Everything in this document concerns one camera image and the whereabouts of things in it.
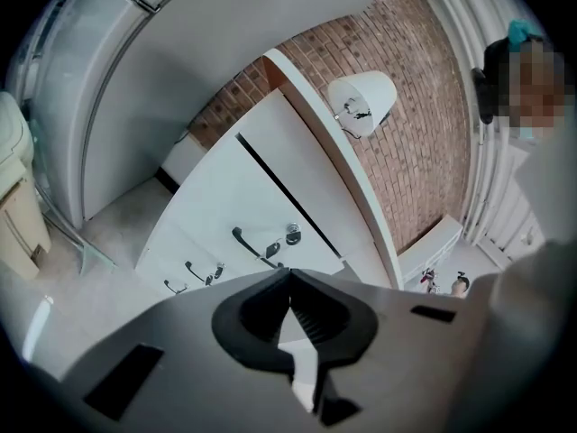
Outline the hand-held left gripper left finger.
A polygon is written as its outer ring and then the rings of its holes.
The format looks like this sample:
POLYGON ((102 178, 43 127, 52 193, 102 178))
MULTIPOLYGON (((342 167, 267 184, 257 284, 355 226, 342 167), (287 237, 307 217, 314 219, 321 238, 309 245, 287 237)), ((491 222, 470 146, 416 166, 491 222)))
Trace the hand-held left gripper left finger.
POLYGON ((289 269, 279 269, 223 300, 212 316, 218 344, 236 362, 253 370, 292 376, 294 358, 279 349, 283 321, 290 308, 289 269))

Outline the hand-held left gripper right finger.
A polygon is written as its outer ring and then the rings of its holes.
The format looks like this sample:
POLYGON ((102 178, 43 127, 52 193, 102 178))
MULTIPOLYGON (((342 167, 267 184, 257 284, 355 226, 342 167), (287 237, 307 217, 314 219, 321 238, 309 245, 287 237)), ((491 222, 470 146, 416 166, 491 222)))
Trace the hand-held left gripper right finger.
POLYGON ((330 371, 359 361, 377 334, 378 319, 363 301, 301 270, 290 272, 289 291, 291 310, 317 353, 313 413, 332 427, 361 408, 337 393, 330 371))

